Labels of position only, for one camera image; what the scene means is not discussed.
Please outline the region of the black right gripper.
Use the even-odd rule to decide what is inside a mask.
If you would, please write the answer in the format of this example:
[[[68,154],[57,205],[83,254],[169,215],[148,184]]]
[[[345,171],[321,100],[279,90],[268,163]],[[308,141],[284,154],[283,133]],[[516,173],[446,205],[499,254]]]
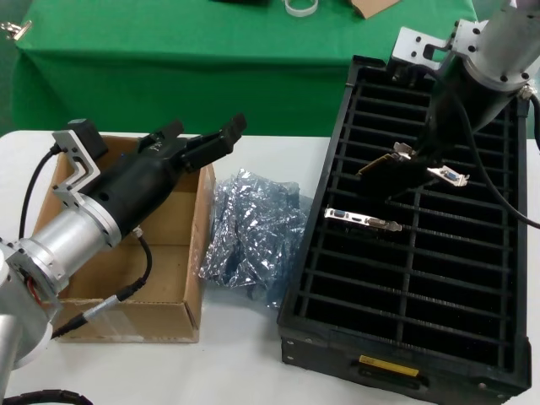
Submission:
[[[452,60],[442,78],[461,101],[474,132],[489,124],[513,97],[511,91],[499,92],[479,84],[461,58]],[[444,86],[435,84],[421,141],[413,146],[412,162],[422,167],[442,165],[447,148],[466,142],[455,102]]]

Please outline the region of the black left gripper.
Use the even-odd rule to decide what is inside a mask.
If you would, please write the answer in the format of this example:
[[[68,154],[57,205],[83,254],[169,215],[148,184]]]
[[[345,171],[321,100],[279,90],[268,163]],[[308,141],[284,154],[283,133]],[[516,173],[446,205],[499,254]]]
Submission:
[[[172,193],[186,171],[199,170],[231,154],[246,130],[242,113],[217,132],[169,141],[184,131],[175,119],[149,135],[119,158],[82,193],[95,200],[113,218],[122,236],[141,224]]]

